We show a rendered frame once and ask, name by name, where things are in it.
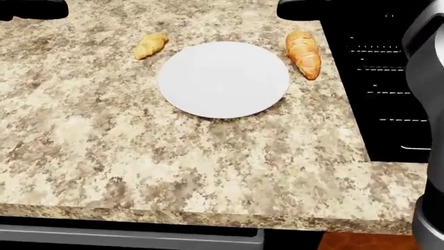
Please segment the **round white plate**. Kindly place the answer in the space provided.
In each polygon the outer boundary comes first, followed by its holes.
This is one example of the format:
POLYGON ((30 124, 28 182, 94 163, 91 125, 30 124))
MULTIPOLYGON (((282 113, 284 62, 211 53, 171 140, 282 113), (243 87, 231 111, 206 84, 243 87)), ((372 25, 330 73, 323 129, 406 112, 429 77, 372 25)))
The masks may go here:
POLYGON ((204 118, 231 119, 277 103, 291 82, 277 55, 249 43, 222 41, 186 47, 157 73, 161 95, 175 108, 204 118))

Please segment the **small pale yellow croissant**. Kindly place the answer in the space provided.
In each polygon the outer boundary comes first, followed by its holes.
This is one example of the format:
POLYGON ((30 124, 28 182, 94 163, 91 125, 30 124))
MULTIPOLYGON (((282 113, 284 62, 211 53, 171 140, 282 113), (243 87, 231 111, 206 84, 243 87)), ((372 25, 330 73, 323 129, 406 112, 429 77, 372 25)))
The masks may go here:
POLYGON ((142 60, 149 56, 153 56, 161 51, 168 41, 168 37, 163 33, 145 35, 134 49, 135 59, 142 60))

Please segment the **long golden brown pastry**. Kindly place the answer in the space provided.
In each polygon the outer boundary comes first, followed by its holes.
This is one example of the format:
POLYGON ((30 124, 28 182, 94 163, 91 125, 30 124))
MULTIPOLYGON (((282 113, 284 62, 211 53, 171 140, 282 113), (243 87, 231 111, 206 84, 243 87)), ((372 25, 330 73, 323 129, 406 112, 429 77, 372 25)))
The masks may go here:
POLYGON ((314 81, 321 72, 321 56, 311 33, 296 29, 285 40, 285 51, 291 62, 309 81, 314 81))

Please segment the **grey drawer front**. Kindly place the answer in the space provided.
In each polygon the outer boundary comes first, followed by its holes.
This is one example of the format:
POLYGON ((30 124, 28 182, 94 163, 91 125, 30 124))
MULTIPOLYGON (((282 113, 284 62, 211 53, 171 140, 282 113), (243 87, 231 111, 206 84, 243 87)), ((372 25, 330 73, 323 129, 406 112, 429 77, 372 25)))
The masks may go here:
POLYGON ((0 224, 0 240, 167 250, 263 250, 264 231, 240 237, 0 224))

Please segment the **black stove cooktop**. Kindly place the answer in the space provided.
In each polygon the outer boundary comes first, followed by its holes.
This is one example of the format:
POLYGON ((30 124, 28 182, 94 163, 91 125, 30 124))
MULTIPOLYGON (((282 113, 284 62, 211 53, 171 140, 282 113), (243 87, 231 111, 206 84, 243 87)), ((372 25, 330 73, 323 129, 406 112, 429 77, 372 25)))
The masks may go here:
POLYGON ((425 163, 427 115, 405 80, 401 40, 430 0, 332 0, 321 24, 373 162, 425 163))

